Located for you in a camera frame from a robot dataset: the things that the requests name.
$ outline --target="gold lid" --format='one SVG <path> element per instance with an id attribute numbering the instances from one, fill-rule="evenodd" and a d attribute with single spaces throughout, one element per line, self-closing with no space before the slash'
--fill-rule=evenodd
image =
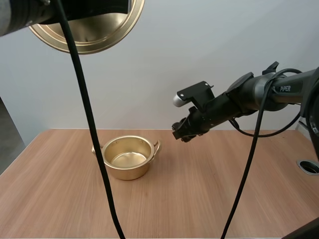
<path id="1" fill-rule="evenodd" d="M 139 19 L 145 0 L 132 0 L 128 14 L 107 13 L 104 15 L 69 21 L 79 54 L 92 54 L 114 46 L 134 27 Z M 31 31 L 44 43 L 63 52 L 69 52 L 59 23 L 35 24 Z"/>

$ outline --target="wooden table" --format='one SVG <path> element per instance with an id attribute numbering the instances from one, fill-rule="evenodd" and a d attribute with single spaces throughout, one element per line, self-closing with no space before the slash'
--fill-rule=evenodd
<path id="1" fill-rule="evenodd" d="M 252 139 L 211 131 L 190 143 L 169 130 L 99 130 L 163 141 L 140 179 L 110 178 L 127 238 L 218 238 Z M 117 238 L 88 130 L 41 133 L 0 176 L 1 238 Z M 296 164 L 316 160 L 297 131 L 258 141 L 229 238 L 279 238 L 319 216 L 319 177 Z"/>

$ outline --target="white wall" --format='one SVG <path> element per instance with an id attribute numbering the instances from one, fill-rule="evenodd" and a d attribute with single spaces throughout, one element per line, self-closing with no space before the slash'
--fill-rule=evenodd
<path id="1" fill-rule="evenodd" d="M 98 128 L 170 128 L 187 115 L 176 91 L 199 81 L 225 91 L 241 75 L 319 65 L 318 0 L 146 0 L 116 46 L 81 56 Z M 70 56 L 28 29 L 0 38 L 0 96 L 25 143 L 48 128 L 86 128 Z M 298 112 L 267 113 L 264 129 Z M 256 115 L 239 122 L 253 129 Z M 229 123 L 217 129 L 231 129 Z"/>

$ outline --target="gold pot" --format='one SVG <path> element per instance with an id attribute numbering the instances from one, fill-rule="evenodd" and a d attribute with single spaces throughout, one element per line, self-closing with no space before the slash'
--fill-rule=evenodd
<path id="1" fill-rule="evenodd" d="M 113 177 L 133 180 L 148 171 L 161 149 L 161 142 L 152 144 L 145 138 L 128 135 L 114 138 L 100 147 L 104 164 Z"/>

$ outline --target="pot handle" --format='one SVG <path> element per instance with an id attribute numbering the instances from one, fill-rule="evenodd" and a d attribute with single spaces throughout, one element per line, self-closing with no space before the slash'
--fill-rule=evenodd
<path id="1" fill-rule="evenodd" d="M 94 149 L 94 146 L 92 146 L 92 149 L 91 149 L 92 153 L 96 156 L 96 153 L 95 153 L 95 149 Z"/>
<path id="2" fill-rule="evenodd" d="M 155 150 L 154 156 L 153 156 L 153 158 L 151 159 L 151 161 L 153 161 L 153 160 L 155 159 L 156 155 L 160 152 L 160 149 L 161 149 L 161 141 L 160 141 L 160 140 L 158 140 L 158 141 L 154 144 L 154 148 L 155 148 L 156 146 L 157 146 L 158 148 Z"/>

